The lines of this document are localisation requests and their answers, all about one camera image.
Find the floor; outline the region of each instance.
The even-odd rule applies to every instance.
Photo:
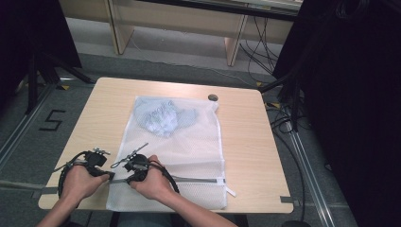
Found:
[[[264,69],[250,62],[244,51],[240,50],[235,66],[227,66],[223,38],[199,34],[137,27],[131,43],[124,55],[113,52],[112,36],[108,24],[68,19],[68,25],[76,43],[82,61],[82,72],[93,79],[99,77],[118,77],[150,79],[162,81],[188,82],[231,86],[254,89],[259,84],[274,81]],[[251,49],[262,51],[258,42],[248,42]],[[270,50],[277,56],[282,45],[269,44]],[[61,77],[73,79],[59,70]],[[21,141],[0,166],[0,222],[5,226],[30,226],[39,221],[46,213],[37,206],[38,191],[43,187],[57,163],[62,148],[68,140],[79,113],[89,97],[92,87],[77,80],[66,80],[68,90],[56,89],[47,98],[35,119],[28,125]],[[280,87],[263,95],[265,102],[277,103]],[[24,117],[26,108],[26,87],[10,102],[9,108],[0,115],[0,144],[7,143],[15,127]],[[62,125],[54,133],[38,131],[44,124],[51,110],[67,110]],[[267,107],[270,122],[283,116],[274,107]],[[300,172],[295,165],[288,147],[294,152],[294,146],[288,133],[280,131],[286,126],[277,124],[276,144],[288,181],[288,188],[294,202],[294,212],[289,215],[249,214],[248,224],[257,226],[281,226],[287,220],[299,219],[305,208],[305,221],[311,226],[357,226],[347,203],[342,196],[336,179],[324,166],[323,152],[307,122],[307,117],[300,120],[299,135],[310,163],[315,183],[327,203],[326,216],[322,216],[320,205],[316,201],[315,190],[305,181],[305,203],[302,205],[303,189]],[[76,211],[72,218],[75,222],[87,226],[109,226],[112,213]]]

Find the person's left hand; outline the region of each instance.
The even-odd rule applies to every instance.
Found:
[[[81,202],[92,196],[108,179],[109,174],[93,177],[84,166],[73,166],[65,178],[61,199]]]

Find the metal rod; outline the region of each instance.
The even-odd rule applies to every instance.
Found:
[[[287,127],[291,131],[291,141],[292,145],[295,148],[295,153],[298,156],[298,161],[301,164],[301,169],[304,173],[306,183],[310,190],[310,194],[312,199],[316,204],[316,209],[318,211],[319,217],[321,218],[323,227],[334,227],[333,217],[330,212],[330,208],[327,205],[327,202],[324,198],[323,192],[319,186],[318,181],[316,180],[315,173],[312,169],[311,164],[309,163],[309,159],[307,158],[304,145],[302,144],[301,137],[297,131],[292,131],[291,123],[287,122]]]

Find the metal rail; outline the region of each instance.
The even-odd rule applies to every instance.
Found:
[[[318,211],[319,217],[321,218],[323,227],[335,227],[333,221],[333,216],[331,215],[330,208],[324,198],[323,192],[319,187],[318,181],[316,180],[315,173],[312,169],[309,159],[307,158],[304,145],[301,141],[301,137],[297,131],[292,131],[292,126],[290,122],[287,122],[287,128],[291,131],[290,138],[292,145],[295,148],[295,153],[297,155],[298,161],[300,162],[301,169],[304,173],[305,181],[310,190],[312,199],[316,204],[316,209]]]
[[[44,87],[44,90],[41,92],[38,103],[36,107],[29,113],[26,114],[15,130],[12,132],[11,136],[9,136],[6,143],[0,149],[0,170],[6,164],[6,161],[11,156],[12,152],[18,147],[21,142],[21,139],[26,134],[26,131],[29,129],[31,122],[36,118],[40,109],[42,108],[44,102],[49,97],[49,95],[55,90],[56,84],[47,84]]]

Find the white mesh laundry bag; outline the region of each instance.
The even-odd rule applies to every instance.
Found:
[[[224,208],[227,194],[217,108],[209,100],[138,96],[115,161],[148,143],[138,153],[156,154],[175,177],[181,195],[207,209]],[[123,165],[113,169],[107,209],[171,211],[121,181],[133,174]]]

